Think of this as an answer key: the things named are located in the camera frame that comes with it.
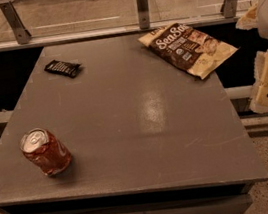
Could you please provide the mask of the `left metal rail bracket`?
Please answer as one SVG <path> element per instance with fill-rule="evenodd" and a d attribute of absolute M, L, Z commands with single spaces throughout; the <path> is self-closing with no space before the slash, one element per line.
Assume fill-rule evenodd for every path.
<path fill-rule="evenodd" d="M 18 12 L 15 10 L 13 5 L 14 1 L 16 0 L 0 0 L 0 10 L 3 12 L 8 24 L 11 26 L 17 43 L 20 45 L 28 44 L 32 35 L 25 28 Z"/>

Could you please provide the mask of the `black snack bar wrapper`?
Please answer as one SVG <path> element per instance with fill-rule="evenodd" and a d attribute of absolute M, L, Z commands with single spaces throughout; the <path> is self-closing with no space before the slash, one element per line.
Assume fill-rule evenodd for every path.
<path fill-rule="evenodd" d="M 46 64 L 44 70 L 51 74 L 66 76 L 69 78 L 76 78 L 76 76 L 81 72 L 81 65 L 78 63 L 68 63 L 65 61 L 53 60 Z"/>

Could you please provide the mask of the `middle metal rail bracket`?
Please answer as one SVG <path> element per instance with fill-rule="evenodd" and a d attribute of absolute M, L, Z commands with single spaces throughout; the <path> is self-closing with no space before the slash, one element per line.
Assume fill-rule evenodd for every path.
<path fill-rule="evenodd" d="M 149 0 L 136 0 L 137 1 L 137 14 L 139 20 L 139 27 L 141 30 L 149 29 L 150 19 L 149 19 Z"/>

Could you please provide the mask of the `brown chip bag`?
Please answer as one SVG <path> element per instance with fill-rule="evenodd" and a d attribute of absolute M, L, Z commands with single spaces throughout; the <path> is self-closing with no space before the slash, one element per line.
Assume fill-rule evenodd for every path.
<path fill-rule="evenodd" d="M 185 24 L 156 28 L 139 41 L 175 68 L 205 79 L 237 48 Z"/>

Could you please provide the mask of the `red coke can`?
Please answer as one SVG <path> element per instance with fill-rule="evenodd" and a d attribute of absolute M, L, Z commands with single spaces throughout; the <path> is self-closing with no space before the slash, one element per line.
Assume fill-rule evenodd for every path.
<path fill-rule="evenodd" d="M 19 145 L 26 159 L 46 176 L 57 175 L 71 164 L 72 155 L 68 148 L 48 130 L 30 130 L 24 134 Z"/>

